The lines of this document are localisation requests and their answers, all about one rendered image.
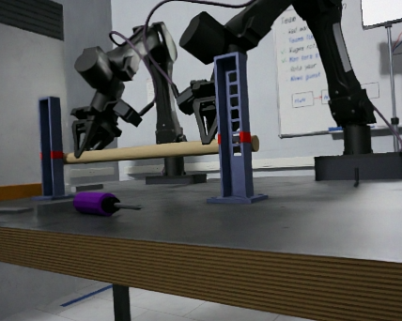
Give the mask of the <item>purple screwdriver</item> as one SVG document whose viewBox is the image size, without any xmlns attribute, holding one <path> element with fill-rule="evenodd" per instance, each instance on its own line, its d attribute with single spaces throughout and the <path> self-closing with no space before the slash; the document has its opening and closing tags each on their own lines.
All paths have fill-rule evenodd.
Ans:
<svg viewBox="0 0 402 321">
<path fill-rule="evenodd" d="M 144 206 L 121 203 L 112 193 L 79 192 L 73 199 L 76 210 L 84 213 L 109 216 L 121 208 L 140 210 Z"/>
</svg>

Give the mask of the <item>long beige rail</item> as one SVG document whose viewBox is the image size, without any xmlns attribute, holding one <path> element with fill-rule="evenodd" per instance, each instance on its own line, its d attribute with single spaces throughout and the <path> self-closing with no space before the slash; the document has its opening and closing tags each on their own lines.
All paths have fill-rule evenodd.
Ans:
<svg viewBox="0 0 402 321">
<path fill-rule="evenodd" d="M 259 150 L 259 139 L 251 135 L 252 152 Z M 113 149 L 84 151 L 80 158 L 74 158 L 73 153 L 63 153 L 64 165 L 108 161 L 135 161 L 148 159 L 162 159 L 175 157 L 203 156 L 219 154 L 218 139 L 213 139 L 209 145 L 202 145 L 201 141 L 181 143 L 142 145 Z"/>
</svg>

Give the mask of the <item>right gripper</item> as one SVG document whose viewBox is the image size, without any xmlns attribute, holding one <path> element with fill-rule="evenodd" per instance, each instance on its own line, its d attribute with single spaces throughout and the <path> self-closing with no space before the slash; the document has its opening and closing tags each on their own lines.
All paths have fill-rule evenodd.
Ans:
<svg viewBox="0 0 402 321">
<path fill-rule="evenodd" d="M 84 151 L 92 151 L 96 144 L 98 146 L 95 150 L 103 150 L 114 141 L 115 137 L 121 136 L 122 130 L 117 127 L 119 116 L 115 114 L 113 108 L 120 101 L 132 110 L 134 109 L 129 103 L 123 101 L 123 99 L 111 101 L 111 98 L 111 95 L 99 92 L 94 95 L 90 103 L 95 109 L 89 105 L 71 110 L 70 115 L 74 115 L 79 119 L 73 121 L 71 125 L 74 158 L 80 158 Z M 136 113 L 139 114 L 138 112 Z M 85 133 L 85 137 L 80 145 L 81 133 Z"/>
</svg>

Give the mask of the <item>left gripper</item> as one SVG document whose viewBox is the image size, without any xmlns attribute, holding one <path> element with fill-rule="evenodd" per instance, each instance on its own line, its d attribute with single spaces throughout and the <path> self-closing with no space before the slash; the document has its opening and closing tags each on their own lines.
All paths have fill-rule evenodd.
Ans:
<svg viewBox="0 0 402 321">
<path fill-rule="evenodd" d="M 218 132 L 215 81 L 207 81 L 207 79 L 191 80 L 190 86 L 179 93 L 179 95 L 182 95 L 190 88 L 192 89 L 191 92 L 195 92 L 200 98 L 193 101 L 193 111 L 199 128 L 201 142 L 202 145 L 209 145 L 215 139 L 215 135 Z M 207 131 L 204 117 L 207 119 Z"/>
</svg>

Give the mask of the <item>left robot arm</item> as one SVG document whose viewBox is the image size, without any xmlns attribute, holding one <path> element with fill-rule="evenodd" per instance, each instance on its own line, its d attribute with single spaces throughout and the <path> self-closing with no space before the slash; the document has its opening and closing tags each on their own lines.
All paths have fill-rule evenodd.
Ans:
<svg viewBox="0 0 402 321">
<path fill-rule="evenodd" d="M 225 25 L 202 11 L 191 19 L 178 45 L 205 65 L 214 63 L 214 56 L 233 52 L 246 54 L 247 63 L 246 52 L 258 46 L 292 5 L 315 39 L 327 79 L 329 108 L 344 136 L 343 155 L 318 156 L 314 161 L 401 157 L 402 152 L 374 153 L 372 149 L 370 124 L 377 124 L 375 109 L 349 59 L 340 20 L 342 1 L 256 0 Z"/>
</svg>

